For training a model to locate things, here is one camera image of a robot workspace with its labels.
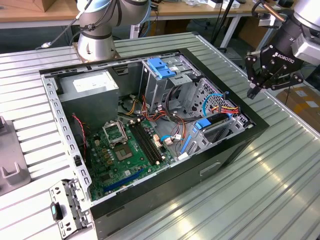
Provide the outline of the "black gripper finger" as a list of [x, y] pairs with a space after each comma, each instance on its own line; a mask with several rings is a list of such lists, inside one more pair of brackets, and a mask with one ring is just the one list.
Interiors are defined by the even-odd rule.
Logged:
[[254, 65], [260, 58], [260, 52], [260, 50], [249, 51], [245, 55], [245, 68], [248, 81], [250, 82], [250, 89], [247, 91], [247, 97], [251, 100], [253, 100], [263, 89], [265, 83], [263, 72], [254, 69]]
[[268, 89], [275, 91], [300, 84], [304, 81], [304, 77], [298, 71], [290, 71], [290, 67], [282, 65], [280, 68], [269, 70], [263, 69], [258, 76], [258, 80], [254, 87], [254, 96], [261, 91]]

